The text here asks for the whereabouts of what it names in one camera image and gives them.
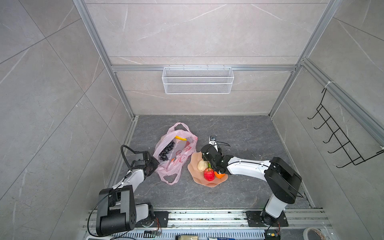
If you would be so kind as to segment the pink scalloped bowl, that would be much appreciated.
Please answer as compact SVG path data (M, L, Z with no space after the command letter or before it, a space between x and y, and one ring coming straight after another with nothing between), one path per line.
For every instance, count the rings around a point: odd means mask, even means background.
M219 184L225 182L228 179L228 175L224 175L221 179L217 178L216 175L214 175L215 179L213 181L208 181L204 178L204 173L200 172L197 168L198 163L200 160L202 160L202 153L193 153L191 156L191 161L188 164L188 170L193 177L193 180L200 185L214 188L218 186Z

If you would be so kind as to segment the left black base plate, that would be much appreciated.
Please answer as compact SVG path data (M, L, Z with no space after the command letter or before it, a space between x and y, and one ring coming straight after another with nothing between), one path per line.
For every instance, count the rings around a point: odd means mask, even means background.
M169 221L169 212L155 211L150 213L146 219L136 223L137 228L166 228Z

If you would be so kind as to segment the red fake strawberry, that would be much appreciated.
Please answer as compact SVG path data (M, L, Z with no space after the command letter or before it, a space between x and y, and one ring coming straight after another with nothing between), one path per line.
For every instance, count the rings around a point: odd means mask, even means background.
M215 179L215 171L212 168L206 168L204 170L204 178L209 182L213 181Z

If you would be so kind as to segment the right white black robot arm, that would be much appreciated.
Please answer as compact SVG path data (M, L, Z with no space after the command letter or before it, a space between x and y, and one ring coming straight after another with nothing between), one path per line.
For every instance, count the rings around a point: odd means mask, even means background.
M243 175L268 183L272 195L260 214L261 222L267 226L277 225L287 205L294 204L302 177L284 160L274 157L269 161L245 160L223 155L218 144L208 144L201 149L203 160L208 161L219 174Z

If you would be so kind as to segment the beige fake fruit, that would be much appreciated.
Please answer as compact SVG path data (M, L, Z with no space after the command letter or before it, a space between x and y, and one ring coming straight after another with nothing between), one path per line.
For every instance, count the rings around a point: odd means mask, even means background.
M198 171L204 172L208 167L209 167L209 162L208 161L200 160L198 162L198 165L197 165Z

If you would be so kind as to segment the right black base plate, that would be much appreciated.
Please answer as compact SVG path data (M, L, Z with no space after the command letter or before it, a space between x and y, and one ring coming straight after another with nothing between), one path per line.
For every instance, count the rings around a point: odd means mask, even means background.
M265 211L245 211L249 227L288 227L285 212L281 212L278 218L274 218Z

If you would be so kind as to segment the pink plastic bag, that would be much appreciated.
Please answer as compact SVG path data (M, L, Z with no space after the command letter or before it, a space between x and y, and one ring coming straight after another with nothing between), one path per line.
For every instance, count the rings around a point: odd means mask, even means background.
M186 138L187 141L175 139L175 136ZM159 158L160 152L171 142L175 142L168 161ZM181 171L188 158L197 151L198 137L184 123L176 123L163 135L155 147L154 157L160 162L156 173L161 181L168 185L176 184L181 178Z

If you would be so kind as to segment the orange fake fruit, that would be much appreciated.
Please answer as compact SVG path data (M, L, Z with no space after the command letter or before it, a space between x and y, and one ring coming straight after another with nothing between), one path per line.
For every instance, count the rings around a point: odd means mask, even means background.
M223 177L226 176L226 174L219 174L218 172L214 172L214 174L215 174L216 178L218 178L218 179L222 179Z

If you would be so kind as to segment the dark fake grapes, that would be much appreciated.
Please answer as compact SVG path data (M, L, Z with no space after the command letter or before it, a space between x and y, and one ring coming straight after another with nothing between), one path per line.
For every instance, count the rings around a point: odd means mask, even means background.
M171 151L174 149L175 142L171 141L159 154L159 158L162 161L168 161Z

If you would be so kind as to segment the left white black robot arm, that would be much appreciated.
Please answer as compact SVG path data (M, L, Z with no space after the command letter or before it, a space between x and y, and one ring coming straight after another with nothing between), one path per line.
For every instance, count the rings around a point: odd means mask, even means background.
M151 203L136 204L134 192L158 167L159 162L148 151L133 151L135 159L129 163L121 148L128 172L116 185L99 192L96 237L132 231L136 225L152 227L155 214Z

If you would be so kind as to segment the yellow fake banana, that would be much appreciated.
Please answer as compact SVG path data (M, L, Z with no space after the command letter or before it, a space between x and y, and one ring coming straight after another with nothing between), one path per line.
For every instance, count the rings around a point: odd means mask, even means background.
M175 139L180 140L180 141L187 141L186 138L181 138L181 137L179 137L179 136L175 136Z

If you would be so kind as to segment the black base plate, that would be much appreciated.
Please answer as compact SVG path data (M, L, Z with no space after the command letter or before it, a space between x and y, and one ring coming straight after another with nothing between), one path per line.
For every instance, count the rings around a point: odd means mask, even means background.
M169 221L169 212L155 211L150 213L146 219L136 223L137 228L166 228Z
M265 211L245 211L249 227L288 227L285 212L281 212L278 218L274 218Z

